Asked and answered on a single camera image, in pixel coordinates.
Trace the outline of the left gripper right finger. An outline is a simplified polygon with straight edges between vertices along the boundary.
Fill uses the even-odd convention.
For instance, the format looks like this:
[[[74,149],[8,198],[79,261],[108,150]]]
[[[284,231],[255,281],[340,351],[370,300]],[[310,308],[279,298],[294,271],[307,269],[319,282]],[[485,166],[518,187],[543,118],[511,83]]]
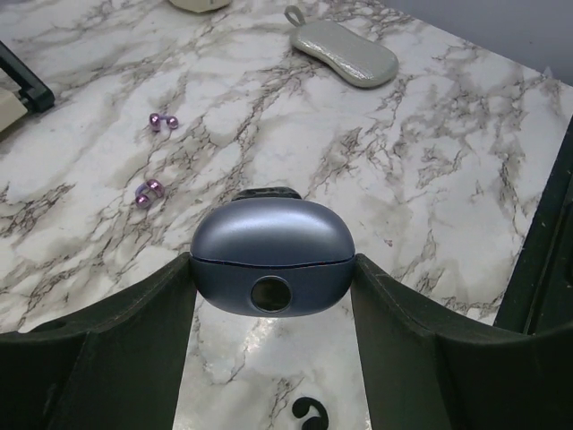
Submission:
[[[399,283],[358,254],[355,332],[375,429],[569,429],[572,327],[493,327]]]

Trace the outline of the blue-purple earbud charging case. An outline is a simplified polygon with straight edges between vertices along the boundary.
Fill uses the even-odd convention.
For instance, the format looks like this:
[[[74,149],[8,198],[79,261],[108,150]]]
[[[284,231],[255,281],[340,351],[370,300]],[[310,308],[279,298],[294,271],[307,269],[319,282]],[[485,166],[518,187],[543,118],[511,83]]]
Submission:
[[[232,314],[285,318],[322,312],[348,291],[355,243],[334,211],[316,202],[264,197],[230,202],[196,228],[195,285]]]

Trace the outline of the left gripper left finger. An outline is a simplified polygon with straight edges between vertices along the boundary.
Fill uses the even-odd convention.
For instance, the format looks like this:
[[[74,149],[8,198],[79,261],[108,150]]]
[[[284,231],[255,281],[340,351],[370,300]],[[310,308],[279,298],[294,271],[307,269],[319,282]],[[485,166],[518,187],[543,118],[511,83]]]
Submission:
[[[170,429],[196,289],[182,254],[129,288],[1,336],[3,429]]]

